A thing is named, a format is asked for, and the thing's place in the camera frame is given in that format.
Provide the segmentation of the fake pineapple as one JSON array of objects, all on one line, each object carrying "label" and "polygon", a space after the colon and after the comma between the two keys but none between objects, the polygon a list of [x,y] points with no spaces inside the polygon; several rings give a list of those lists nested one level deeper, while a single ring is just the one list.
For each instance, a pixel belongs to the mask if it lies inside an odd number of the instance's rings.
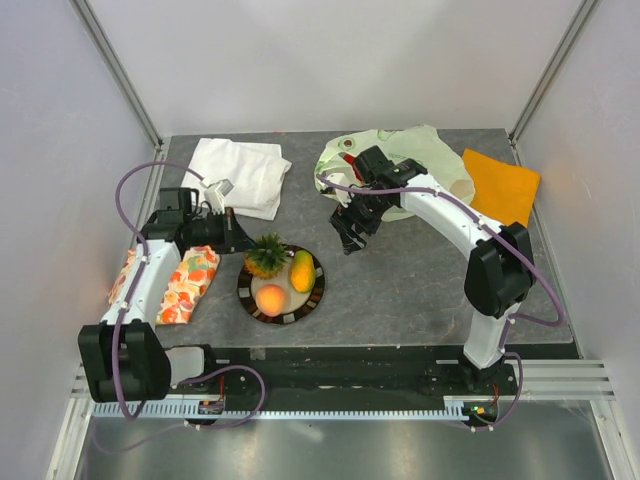
[{"label": "fake pineapple", "polygon": [[245,269],[254,277],[269,280],[275,278],[287,265],[290,251],[277,233],[263,235],[245,253]]}]

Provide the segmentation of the fake peach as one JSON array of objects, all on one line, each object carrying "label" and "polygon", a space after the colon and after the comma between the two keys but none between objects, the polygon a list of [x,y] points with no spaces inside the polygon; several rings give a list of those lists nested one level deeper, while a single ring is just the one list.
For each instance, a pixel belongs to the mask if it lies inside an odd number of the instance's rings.
[{"label": "fake peach", "polygon": [[288,296],[282,287],[275,284],[267,284],[257,290],[255,302],[264,315],[276,317],[287,306]]}]

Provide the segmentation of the fake mango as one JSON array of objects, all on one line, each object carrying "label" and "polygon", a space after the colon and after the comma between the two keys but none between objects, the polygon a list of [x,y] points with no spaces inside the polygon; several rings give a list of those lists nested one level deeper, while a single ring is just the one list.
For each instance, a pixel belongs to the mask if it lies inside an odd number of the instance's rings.
[{"label": "fake mango", "polygon": [[289,280],[299,293],[308,293],[315,284],[315,266],[312,255],[306,250],[295,253],[291,263]]}]

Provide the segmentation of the fake red pepper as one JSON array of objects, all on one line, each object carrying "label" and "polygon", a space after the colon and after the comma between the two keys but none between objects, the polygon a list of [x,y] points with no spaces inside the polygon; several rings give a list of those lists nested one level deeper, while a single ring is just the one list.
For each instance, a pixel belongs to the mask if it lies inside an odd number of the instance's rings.
[{"label": "fake red pepper", "polygon": [[354,164],[354,160],[355,158],[352,155],[346,154],[344,152],[340,152],[339,156],[347,163],[351,166],[352,170],[355,170],[355,168],[353,167]]}]

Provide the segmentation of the light green plastic bag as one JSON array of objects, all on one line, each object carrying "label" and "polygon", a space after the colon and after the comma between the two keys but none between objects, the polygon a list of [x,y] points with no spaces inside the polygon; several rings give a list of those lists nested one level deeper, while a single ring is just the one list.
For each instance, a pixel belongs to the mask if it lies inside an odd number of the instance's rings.
[{"label": "light green plastic bag", "polygon": [[372,146],[379,147],[395,164],[406,159],[415,160],[451,194],[467,205],[472,203],[475,186],[463,159],[440,139],[437,130],[430,125],[395,131],[372,129],[337,137],[326,144],[314,175],[329,178],[336,174],[349,185],[361,186],[363,182],[342,156],[356,157]]}]

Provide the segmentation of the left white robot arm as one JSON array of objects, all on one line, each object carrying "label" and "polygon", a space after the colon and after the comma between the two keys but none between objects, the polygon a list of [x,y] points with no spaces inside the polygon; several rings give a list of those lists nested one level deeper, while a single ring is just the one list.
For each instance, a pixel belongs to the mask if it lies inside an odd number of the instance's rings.
[{"label": "left white robot arm", "polygon": [[198,393],[218,385],[220,371],[210,348],[166,349],[155,327],[189,321],[221,256],[253,247],[225,203],[232,188],[222,180],[204,191],[161,191],[161,207],[142,228],[132,265],[116,285],[109,310],[78,335],[94,401],[161,400],[184,381]]}]

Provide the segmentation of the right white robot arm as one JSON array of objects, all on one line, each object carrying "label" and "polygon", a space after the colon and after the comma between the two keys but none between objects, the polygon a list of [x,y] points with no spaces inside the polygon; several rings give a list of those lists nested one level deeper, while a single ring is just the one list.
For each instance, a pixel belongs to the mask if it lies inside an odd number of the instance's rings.
[{"label": "right white robot arm", "polygon": [[502,336],[509,314],[518,310],[535,279],[527,268],[529,233],[519,223],[504,226],[460,201],[414,159],[398,164],[370,147],[343,172],[319,175],[339,205],[330,217],[345,254],[360,251],[383,215],[397,207],[443,235],[467,262],[464,293],[473,307],[471,330],[463,347],[468,362],[458,368],[467,392],[483,392],[494,381],[492,366],[502,357]]}]

